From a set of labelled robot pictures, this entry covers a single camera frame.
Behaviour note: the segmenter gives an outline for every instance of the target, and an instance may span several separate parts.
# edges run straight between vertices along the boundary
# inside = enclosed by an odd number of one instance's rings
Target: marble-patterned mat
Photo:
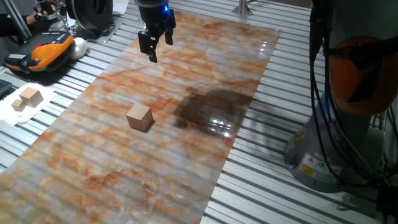
[[[135,39],[0,174],[0,223],[198,223],[280,31],[175,12],[158,63]],[[134,103],[151,107],[131,129]]]

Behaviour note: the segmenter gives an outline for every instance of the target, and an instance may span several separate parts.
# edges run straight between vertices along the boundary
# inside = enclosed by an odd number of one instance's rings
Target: small wooden cube
[[[139,103],[132,106],[129,112],[127,112],[126,117],[130,127],[140,131],[146,131],[154,120],[150,108]]]
[[[26,104],[22,100],[14,100],[11,106],[14,108],[15,111],[23,111]]]
[[[19,96],[26,105],[33,108],[43,101],[43,96],[40,94],[40,91],[32,87],[26,88]]]

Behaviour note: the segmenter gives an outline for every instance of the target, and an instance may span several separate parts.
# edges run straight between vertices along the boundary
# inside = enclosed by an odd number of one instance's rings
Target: black cable
[[[260,2],[259,0],[250,0],[246,4],[249,4],[250,2]]]
[[[383,112],[379,113],[380,117],[379,117],[379,130],[383,130]]]
[[[372,122],[372,128],[376,128],[376,118],[377,118],[378,114],[375,114],[373,116],[373,122]]]
[[[323,142],[322,142],[321,132],[320,132],[319,123],[318,123],[318,117],[317,117],[317,109],[316,109],[316,107],[315,107],[315,96],[314,96],[314,92],[315,92],[315,89],[316,89],[315,86],[316,86],[317,84],[316,84],[316,82],[315,82],[315,73],[314,73],[313,70],[314,70],[314,69],[313,69],[313,61],[311,60],[311,61],[310,61],[310,73],[311,73],[311,74],[310,74],[310,80],[311,80],[310,82],[311,82],[312,115],[313,115],[314,121],[315,121],[315,128],[316,128],[316,130],[317,130],[317,137],[318,137],[320,149],[321,149],[321,151],[322,151],[323,160],[325,161],[325,164],[326,164],[327,168],[329,169],[330,173],[331,173],[333,176],[335,176],[335,178],[338,179],[340,182],[342,182],[342,183],[344,183],[344,184],[352,185],[352,186],[354,186],[354,187],[366,187],[366,186],[369,186],[368,184],[354,184],[354,183],[350,183],[350,182],[347,182],[347,181],[343,180],[342,178],[340,178],[340,177],[335,173],[335,171],[331,168],[331,166],[330,166],[330,164],[329,164],[329,161],[328,161],[327,156],[326,156],[325,149],[323,148]],[[319,93],[317,94],[318,104],[320,105],[321,111],[323,111],[322,104],[321,104],[321,101],[320,101],[320,97],[318,97],[318,96],[319,96]],[[331,139],[331,141],[332,141],[333,147],[336,148],[335,143],[333,142],[332,138],[330,138],[330,139]]]
[[[396,121],[395,121],[395,115],[394,115],[394,111],[392,110],[392,106],[390,106],[387,109],[387,117],[388,117],[388,120],[390,121],[390,124],[392,126],[392,131],[395,134],[396,144],[397,144],[397,147],[398,147],[398,130],[397,130],[397,124],[396,124]],[[392,168],[391,173],[386,175],[386,178],[392,177],[394,174],[397,173],[397,171],[398,171],[398,156],[397,156],[396,164]]]
[[[317,15],[316,13],[313,13],[312,11],[312,15],[317,17],[319,16],[319,14]],[[317,129],[317,134],[318,134],[318,140],[320,143],[320,148],[322,150],[322,154],[323,154],[323,158],[325,160],[326,166],[328,167],[328,169],[330,170],[330,172],[332,173],[332,175],[334,175],[338,180],[340,180],[341,182],[345,183],[345,184],[349,184],[349,185],[353,185],[355,187],[364,187],[364,186],[369,186],[369,184],[354,184],[354,183],[350,183],[347,182],[345,180],[343,180],[342,178],[340,178],[335,172],[334,170],[331,168],[331,166],[328,163],[327,160],[327,156],[326,156],[326,152],[325,149],[323,148],[323,143],[322,143],[322,137],[320,136],[320,127],[319,127],[319,123],[318,123],[318,118],[317,118],[317,112],[316,112],[316,107],[315,107],[315,97],[314,97],[314,93],[317,96],[317,100],[318,100],[318,105],[320,107],[322,116],[324,121],[327,121],[326,116],[325,116],[325,112],[323,110],[323,106],[322,106],[322,102],[321,102],[321,98],[319,96],[319,92],[318,92],[318,88],[317,88],[317,83],[315,80],[315,71],[314,71],[314,61],[316,59],[316,54],[319,52],[319,48],[322,42],[322,37],[320,36],[319,32],[314,31],[316,28],[321,29],[322,28],[322,24],[319,22],[319,20],[322,20],[322,18],[318,18],[318,19],[310,19],[310,21],[313,21],[313,23],[311,23],[311,31],[310,31],[310,80],[311,80],[311,101],[312,101],[312,111],[313,111],[313,115],[315,118],[315,126]],[[325,36],[325,42],[328,43],[328,39],[327,39],[327,35]],[[326,61],[328,60],[328,52],[325,52],[326,54]],[[328,89],[328,80],[326,80],[326,89]],[[367,182],[372,183],[372,185],[375,184],[375,182],[379,182],[382,179],[374,179],[373,177],[366,177],[367,174],[366,172],[364,172],[363,170],[361,170],[353,161],[352,159],[352,163],[350,161],[347,160],[347,158],[345,158],[344,155],[342,155],[342,153],[340,152],[340,150],[337,148],[332,136],[331,136],[331,131],[330,131],[330,127],[328,122],[325,122],[326,124],[326,129],[328,131],[328,136],[330,138],[330,141],[333,145],[333,147],[335,148],[336,152],[340,155],[340,157],[349,165],[351,166],[354,171],[356,171],[362,178],[364,178]]]

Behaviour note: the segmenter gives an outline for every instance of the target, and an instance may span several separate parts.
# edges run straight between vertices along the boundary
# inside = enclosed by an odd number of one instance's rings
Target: white paper
[[[129,0],[113,0],[113,15],[124,15]]]
[[[35,88],[39,90],[41,95],[43,96],[43,101],[39,103],[35,108],[30,106],[26,106],[23,111],[15,111],[14,108],[11,106],[14,100],[20,100],[19,94],[22,93],[27,87]],[[17,123],[25,123],[28,122],[33,116],[35,116],[39,111],[44,109],[48,103],[57,94],[54,93],[54,90],[48,87],[44,87],[39,84],[35,83],[28,83],[19,89],[17,89],[14,93],[11,93],[5,99],[0,101],[0,120],[5,121],[7,124],[14,126]]]
[[[76,20],[71,19],[68,12],[67,12],[67,22],[68,22],[69,26],[71,26],[71,27],[76,24]]]

